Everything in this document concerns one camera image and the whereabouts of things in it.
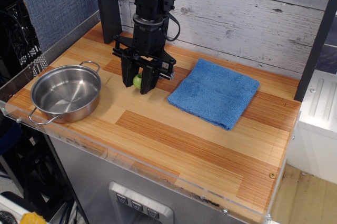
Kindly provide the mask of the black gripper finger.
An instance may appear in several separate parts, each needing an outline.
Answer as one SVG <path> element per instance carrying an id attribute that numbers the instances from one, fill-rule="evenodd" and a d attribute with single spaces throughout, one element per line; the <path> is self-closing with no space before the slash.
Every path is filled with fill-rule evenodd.
<path id="1" fill-rule="evenodd" d="M 133 85 L 133 78 L 139 73 L 137 62 L 125 55 L 121 57 L 122 80 L 126 87 Z"/>
<path id="2" fill-rule="evenodd" d="M 154 89 L 159 79 L 160 71 L 157 66 L 146 66 L 142 71 L 142 82 L 140 93 L 147 94 L 150 90 Z"/>

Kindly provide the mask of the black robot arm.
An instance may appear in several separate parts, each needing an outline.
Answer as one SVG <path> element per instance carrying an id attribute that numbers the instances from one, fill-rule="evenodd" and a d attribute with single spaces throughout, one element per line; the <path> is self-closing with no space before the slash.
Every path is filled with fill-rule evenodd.
<path id="1" fill-rule="evenodd" d="M 168 80 L 174 76 L 176 60 L 165 50 L 169 41 L 170 14 L 176 0 L 135 0 L 133 37 L 116 35 L 113 55 L 121 59 L 122 80 L 126 87 L 141 74 L 141 94 L 154 89 L 160 77 Z"/>

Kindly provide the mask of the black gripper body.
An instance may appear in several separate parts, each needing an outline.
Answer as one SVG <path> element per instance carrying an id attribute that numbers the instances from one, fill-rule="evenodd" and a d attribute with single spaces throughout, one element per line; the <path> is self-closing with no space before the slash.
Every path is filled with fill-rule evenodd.
<path id="1" fill-rule="evenodd" d="M 146 20 L 134 15 L 133 37 L 116 35 L 113 55 L 133 59 L 142 68 L 151 63 L 159 63 L 156 67 L 159 75 L 168 80 L 173 79 L 176 60 L 164 50 L 167 41 L 176 40 L 176 37 L 167 36 L 170 19 L 176 22 L 172 15 L 164 15 L 157 20 Z"/>

